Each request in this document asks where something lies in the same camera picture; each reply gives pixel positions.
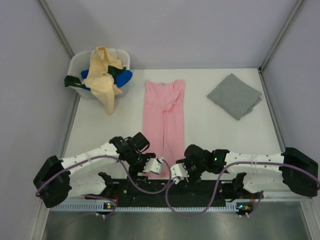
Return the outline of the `pink t shirt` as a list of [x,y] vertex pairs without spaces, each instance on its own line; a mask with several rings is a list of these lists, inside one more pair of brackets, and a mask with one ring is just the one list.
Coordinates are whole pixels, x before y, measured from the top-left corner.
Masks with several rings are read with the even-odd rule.
[[164,158],[170,167],[184,156],[184,96],[186,83],[145,82],[142,133],[149,152]]

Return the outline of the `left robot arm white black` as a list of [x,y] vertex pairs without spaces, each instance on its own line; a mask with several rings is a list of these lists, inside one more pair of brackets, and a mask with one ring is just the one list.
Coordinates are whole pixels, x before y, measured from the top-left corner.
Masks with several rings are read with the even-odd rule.
[[161,173],[162,161],[154,153],[144,153],[149,146],[149,141],[139,132],[133,137],[113,137],[93,150],[72,157],[51,156],[33,180],[35,195],[47,208],[84,195],[109,198],[114,191],[107,174],[111,164],[127,163],[132,178],[140,173]]

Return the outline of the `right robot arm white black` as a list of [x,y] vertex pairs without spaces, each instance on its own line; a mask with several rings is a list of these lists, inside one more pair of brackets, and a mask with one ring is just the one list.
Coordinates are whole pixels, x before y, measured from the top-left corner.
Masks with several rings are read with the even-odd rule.
[[276,154],[244,154],[216,149],[208,151],[191,144],[184,158],[171,167],[176,183],[200,182],[202,174],[234,174],[233,192],[239,198],[261,191],[287,191],[304,197],[316,197],[320,189],[319,165],[294,147]]

